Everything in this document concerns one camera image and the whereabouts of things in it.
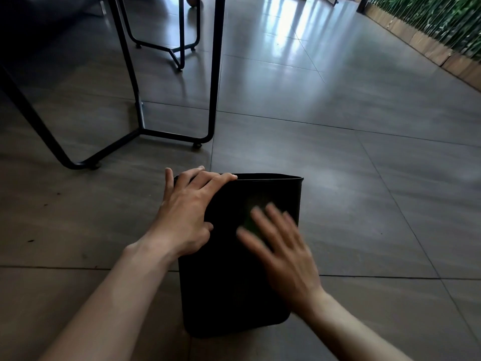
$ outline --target black trash bin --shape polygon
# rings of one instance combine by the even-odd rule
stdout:
[[[268,284],[264,268],[236,237],[239,225],[256,233],[254,206],[273,202],[299,221],[303,178],[281,174],[237,174],[214,195],[205,212],[213,224],[209,242],[179,258],[184,326],[190,335],[212,337],[279,324],[290,314]]]

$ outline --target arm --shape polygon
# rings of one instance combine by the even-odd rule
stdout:
[[[236,178],[200,167],[182,173],[174,187],[172,170],[166,169],[164,200],[152,226],[127,246],[40,361],[130,359],[167,269],[209,240],[213,226],[203,221],[205,209],[213,195]]]
[[[329,350],[342,361],[411,361],[324,291],[312,254],[289,214],[273,204],[266,212],[270,220],[259,208],[251,216],[273,251],[244,228],[237,236],[264,264],[274,290]]]

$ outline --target person's right hand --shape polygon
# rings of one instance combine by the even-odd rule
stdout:
[[[270,203],[266,206],[270,220],[255,207],[251,217],[273,248],[271,251],[259,238],[239,227],[237,236],[263,263],[272,288],[301,318],[320,303],[325,292],[321,286],[316,263],[291,216]]]

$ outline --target forearm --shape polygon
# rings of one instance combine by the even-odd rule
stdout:
[[[340,361],[411,361],[326,293],[303,318]]]
[[[130,245],[40,360],[129,360],[168,264],[166,255]]]

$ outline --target person's left hand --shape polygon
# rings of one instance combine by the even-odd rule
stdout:
[[[166,168],[164,199],[140,242],[168,256],[169,262],[198,251],[213,230],[211,223],[204,222],[207,205],[222,186],[236,179],[230,173],[219,175],[200,166],[182,172],[174,187],[172,170]]]

